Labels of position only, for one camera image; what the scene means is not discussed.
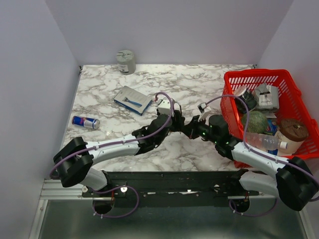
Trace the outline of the large brass padlock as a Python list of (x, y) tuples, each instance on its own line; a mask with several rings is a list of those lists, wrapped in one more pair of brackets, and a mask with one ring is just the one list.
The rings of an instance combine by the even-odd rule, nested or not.
[(174, 104), (174, 106), (173, 106), (174, 110), (178, 110), (180, 112), (180, 114), (182, 114), (182, 106), (181, 106), (180, 102), (174, 101), (173, 104)]

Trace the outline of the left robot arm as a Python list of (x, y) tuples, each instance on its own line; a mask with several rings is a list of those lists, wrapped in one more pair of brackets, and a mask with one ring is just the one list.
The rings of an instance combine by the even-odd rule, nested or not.
[(152, 151), (170, 132), (181, 131), (184, 121), (185, 117), (175, 110), (171, 118), (158, 114), (150, 125), (122, 138), (86, 142), (81, 136), (75, 137), (54, 156), (54, 170), (64, 188), (81, 184), (93, 189), (100, 197), (107, 196), (111, 189), (108, 177), (101, 170), (94, 169), (94, 165), (117, 157)]

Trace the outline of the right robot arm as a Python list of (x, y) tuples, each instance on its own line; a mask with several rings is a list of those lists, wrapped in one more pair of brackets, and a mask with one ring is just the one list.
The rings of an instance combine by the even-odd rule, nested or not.
[(259, 172), (246, 171), (240, 178), (231, 180), (230, 191), (241, 195), (247, 191), (258, 191), (279, 198), (286, 206), (301, 211), (309, 202), (319, 198), (319, 182), (306, 163), (299, 157), (279, 157), (268, 154), (234, 137), (221, 115), (213, 115), (209, 123), (193, 117), (182, 132), (191, 139), (202, 137), (215, 145), (217, 152), (228, 159), (243, 162)]

